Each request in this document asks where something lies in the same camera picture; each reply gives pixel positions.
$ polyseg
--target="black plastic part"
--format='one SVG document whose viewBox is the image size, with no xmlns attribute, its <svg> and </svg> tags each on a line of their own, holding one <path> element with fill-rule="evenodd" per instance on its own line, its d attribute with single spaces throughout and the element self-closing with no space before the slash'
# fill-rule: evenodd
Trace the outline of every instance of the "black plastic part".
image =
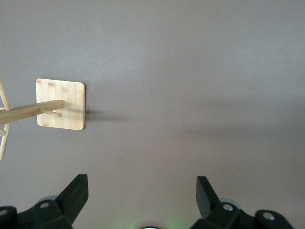
<svg viewBox="0 0 305 229">
<path fill-rule="evenodd" d="M 71 224 L 88 200 L 88 177 L 79 174 L 55 199 Z"/>
<path fill-rule="evenodd" d="M 272 214 L 274 216 L 274 219 L 271 220 L 265 218 L 264 213 Z M 285 219 L 285 217 L 275 211 L 260 210 L 255 214 L 255 218 L 266 229 L 277 229 L 277 228 L 293 229 L 293 227 Z"/>
<path fill-rule="evenodd" d="M 218 196 L 206 177 L 197 177 L 196 202 L 203 219 L 220 203 Z"/>
<path fill-rule="evenodd" d="M 87 199 L 87 175 L 78 175 L 55 200 L 41 201 L 19 214 L 14 207 L 0 207 L 0 229 L 72 229 Z"/>
<path fill-rule="evenodd" d="M 17 210 L 12 206 L 0 207 L 0 228 L 13 228 Z"/>
<path fill-rule="evenodd" d="M 224 206 L 226 204 L 231 206 L 232 209 L 225 210 Z M 217 225 L 219 228 L 232 229 L 237 223 L 238 219 L 239 209 L 236 206 L 228 203 L 220 203 L 212 210 L 205 220 Z"/>
<path fill-rule="evenodd" d="M 206 177 L 197 177 L 196 201 L 202 219 L 191 229 L 293 229 L 274 211 L 260 210 L 252 217 L 231 203 L 221 203 Z"/>
</svg>

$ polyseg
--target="wooden dowel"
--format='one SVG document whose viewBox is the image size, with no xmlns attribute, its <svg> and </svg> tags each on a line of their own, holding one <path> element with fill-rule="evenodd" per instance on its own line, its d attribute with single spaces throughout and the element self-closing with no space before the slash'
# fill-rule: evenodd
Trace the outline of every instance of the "wooden dowel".
<svg viewBox="0 0 305 229">
<path fill-rule="evenodd" d="M 14 107 L 10 111 L 0 111 L 0 125 L 15 122 L 24 118 L 40 115 L 39 108 L 45 110 L 57 110 L 64 106 L 63 100 L 52 100 L 38 104 L 32 104 L 27 106 Z"/>
<path fill-rule="evenodd" d="M 54 111 L 49 111 L 49 110 L 45 110 L 45 109 L 41 109 L 41 108 L 39 108 L 38 111 L 41 113 L 45 113 L 47 115 L 52 115 L 52 116 L 59 117 L 59 118 L 62 117 L 62 114 L 54 112 Z"/>
<path fill-rule="evenodd" d="M 0 136 L 5 136 L 6 135 L 6 131 L 5 130 L 2 130 L 2 129 L 0 129 Z"/>
<path fill-rule="evenodd" d="M 4 126 L 4 130 L 6 131 L 6 135 L 2 137 L 1 145 L 0 145 L 0 160 L 4 158 L 6 144 L 8 142 L 8 137 L 10 134 L 10 125 L 11 123 L 6 123 Z"/>
<path fill-rule="evenodd" d="M 1 76 L 0 76 L 0 96 L 1 96 L 2 102 L 4 104 L 5 110 L 9 111 L 11 109 L 11 107 L 10 107 L 9 99 L 6 95 L 5 89 L 3 87 Z"/>
</svg>

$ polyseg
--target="wooden peg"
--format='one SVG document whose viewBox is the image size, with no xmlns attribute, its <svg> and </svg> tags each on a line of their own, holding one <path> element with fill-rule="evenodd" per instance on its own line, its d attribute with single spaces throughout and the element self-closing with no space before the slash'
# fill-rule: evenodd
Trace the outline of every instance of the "wooden peg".
<svg viewBox="0 0 305 229">
<path fill-rule="evenodd" d="M 14 107 L 10 111 L 1 110 L 0 125 L 15 122 L 35 115 L 40 115 L 41 112 L 38 111 L 39 108 L 54 111 L 63 108 L 63 106 L 63 100 L 52 100 L 38 104 Z"/>
<path fill-rule="evenodd" d="M 3 136 L 5 136 L 5 135 L 6 135 L 6 133 L 7 133 L 7 132 L 6 132 L 5 130 L 0 129 L 0 136 L 2 136 L 2 137 L 3 137 Z"/>
<path fill-rule="evenodd" d="M 38 112 L 45 113 L 47 115 L 52 115 L 52 116 L 59 117 L 59 118 L 62 116 L 62 114 L 60 114 L 60 113 L 45 110 L 45 109 L 41 109 L 41 108 L 38 109 Z"/>
</svg>

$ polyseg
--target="wood grain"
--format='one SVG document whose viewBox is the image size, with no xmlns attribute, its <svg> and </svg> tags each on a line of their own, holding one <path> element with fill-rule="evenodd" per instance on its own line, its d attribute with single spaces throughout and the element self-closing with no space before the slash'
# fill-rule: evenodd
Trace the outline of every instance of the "wood grain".
<svg viewBox="0 0 305 229">
<path fill-rule="evenodd" d="M 48 114 L 37 116 L 40 126 L 82 130 L 85 127 L 85 84 L 80 82 L 37 79 L 37 102 L 63 100 L 65 106 L 55 112 L 62 114 L 61 118 Z"/>
<path fill-rule="evenodd" d="M 63 100 L 53 100 L 38 104 L 14 107 L 9 111 L 1 110 L 0 125 L 15 122 L 35 115 L 40 115 L 41 112 L 38 111 L 39 108 L 52 111 L 63 108 L 63 106 L 64 106 Z"/>
</svg>

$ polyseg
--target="metal screw head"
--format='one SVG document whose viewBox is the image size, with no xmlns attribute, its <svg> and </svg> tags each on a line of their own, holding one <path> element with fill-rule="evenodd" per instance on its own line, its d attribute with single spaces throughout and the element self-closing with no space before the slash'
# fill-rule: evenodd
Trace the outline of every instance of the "metal screw head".
<svg viewBox="0 0 305 229">
<path fill-rule="evenodd" d="M 43 204 L 40 204 L 40 208 L 47 208 L 49 206 L 49 203 L 43 203 Z"/>
<path fill-rule="evenodd" d="M 6 209 L 0 211 L 0 216 L 4 216 L 6 213 L 8 213 L 8 211 Z"/>
<path fill-rule="evenodd" d="M 226 211 L 233 211 L 233 207 L 229 204 L 224 204 L 223 205 L 223 208 L 226 210 Z"/>
<path fill-rule="evenodd" d="M 268 219 L 268 220 L 275 220 L 274 215 L 272 215 L 270 212 L 264 212 L 264 213 L 263 213 L 263 216 L 265 217 L 265 219 Z"/>
</svg>

